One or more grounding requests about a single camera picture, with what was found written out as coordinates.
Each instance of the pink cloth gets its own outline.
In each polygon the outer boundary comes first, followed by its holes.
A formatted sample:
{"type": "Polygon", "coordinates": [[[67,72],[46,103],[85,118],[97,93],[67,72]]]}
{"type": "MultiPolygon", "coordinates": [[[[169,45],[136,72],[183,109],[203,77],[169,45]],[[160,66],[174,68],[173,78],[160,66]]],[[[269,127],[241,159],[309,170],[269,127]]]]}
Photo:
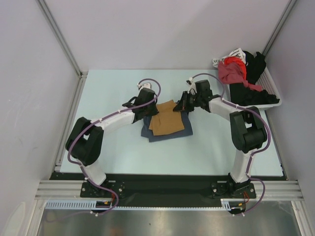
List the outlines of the pink cloth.
{"type": "Polygon", "coordinates": [[[228,65],[224,65],[224,63],[220,61],[218,64],[218,70],[219,79],[224,84],[230,85],[236,83],[243,83],[245,87],[249,87],[252,90],[256,90],[259,92],[262,91],[262,86],[252,85],[248,83],[247,80],[244,80],[244,73],[241,67],[235,62],[232,62],[228,65]]]}

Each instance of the light blue table surface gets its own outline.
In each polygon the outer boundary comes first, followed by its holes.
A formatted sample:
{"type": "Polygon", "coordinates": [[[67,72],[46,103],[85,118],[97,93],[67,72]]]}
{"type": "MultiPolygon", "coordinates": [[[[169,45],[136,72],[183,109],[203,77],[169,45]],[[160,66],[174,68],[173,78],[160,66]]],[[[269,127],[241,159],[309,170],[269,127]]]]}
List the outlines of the light blue table surface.
{"type": "MultiPolygon", "coordinates": [[[[138,95],[137,83],[144,78],[159,81],[162,87],[158,103],[181,98],[188,89],[186,80],[202,72],[217,75],[216,70],[90,70],[75,116],[101,118],[138,95]]],[[[208,76],[213,94],[221,94],[220,84],[208,76]]],[[[264,120],[266,114],[261,111],[264,120]]],[[[218,115],[200,108],[189,114],[193,135],[185,138],[149,143],[140,136],[143,121],[127,125],[104,135],[99,157],[105,173],[226,175],[232,170],[235,147],[231,140],[230,124],[218,115]]],[[[79,173],[80,168],[68,162],[67,151],[61,172],[79,173]]],[[[263,153],[257,154],[252,175],[282,176],[274,141],[263,153]]]]}

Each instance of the red cloth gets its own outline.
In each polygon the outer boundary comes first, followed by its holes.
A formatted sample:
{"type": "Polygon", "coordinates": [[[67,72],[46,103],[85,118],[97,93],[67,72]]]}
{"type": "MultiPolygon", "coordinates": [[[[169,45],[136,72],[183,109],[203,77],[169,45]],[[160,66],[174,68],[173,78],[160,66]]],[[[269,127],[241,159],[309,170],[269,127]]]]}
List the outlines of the red cloth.
{"type": "Polygon", "coordinates": [[[236,83],[243,83],[245,87],[249,87],[252,90],[257,90],[259,92],[262,91],[262,86],[252,85],[248,83],[247,80],[244,79],[244,72],[236,62],[224,65],[223,62],[220,61],[218,64],[218,70],[219,79],[224,84],[230,85],[236,83]]]}
{"type": "Polygon", "coordinates": [[[236,64],[238,64],[240,66],[240,68],[244,74],[243,78],[244,78],[244,80],[246,80],[246,66],[245,66],[244,62],[237,57],[229,57],[229,58],[224,59],[224,65],[229,65],[232,62],[235,62],[236,64]]]}

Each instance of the tan fabric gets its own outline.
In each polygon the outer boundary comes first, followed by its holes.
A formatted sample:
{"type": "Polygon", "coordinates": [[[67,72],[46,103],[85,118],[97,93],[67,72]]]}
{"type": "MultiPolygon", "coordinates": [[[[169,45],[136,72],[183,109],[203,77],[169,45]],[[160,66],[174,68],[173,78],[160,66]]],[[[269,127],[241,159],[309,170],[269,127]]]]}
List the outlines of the tan fabric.
{"type": "Polygon", "coordinates": [[[157,104],[159,113],[152,117],[149,127],[154,136],[172,134],[185,129],[181,113],[173,111],[175,106],[173,100],[157,104]]]}

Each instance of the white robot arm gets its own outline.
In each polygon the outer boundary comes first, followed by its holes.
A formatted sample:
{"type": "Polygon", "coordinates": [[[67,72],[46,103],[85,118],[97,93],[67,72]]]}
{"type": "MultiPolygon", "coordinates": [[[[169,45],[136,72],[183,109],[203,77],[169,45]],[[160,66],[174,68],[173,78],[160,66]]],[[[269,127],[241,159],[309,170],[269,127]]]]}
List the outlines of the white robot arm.
{"type": "Polygon", "coordinates": [[[144,116],[154,116],[158,113],[156,107],[157,100],[146,106],[137,108],[149,103],[156,96],[155,92],[151,90],[150,83],[138,87],[140,90],[139,95],[123,104],[121,110],[110,115],[108,118],[100,120],[88,120],[84,117],[79,118],[66,142],[65,148],[71,151],[71,156],[76,159],[75,162],[71,160],[70,162],[79,164],[85,175],[97,185],[101,185],[106,180],[106,174],[98,161],[103,134],[109,134],[127,124],[133,124],[141,120],[144,116]],[[80,136],[80,133],[92,124],[94,125],[84,133],[87,138],[84,135],[80,136]]]}
{"type": "Polygon", "coordinates": [[[219,95],[213,95],[208,80],[193,82],[189,79],[187,83],[190,87],[188,91],[183,92],[173,111],[192,112],[195,107],[201,107],[230,122],[236,155],[233,169],[228,175],[227,188],[231,195],[244,191],[250,184],[249,176],[254,154],[267,141],[266,129],[258,108],[244,109],[225,101],[219,95]]]}

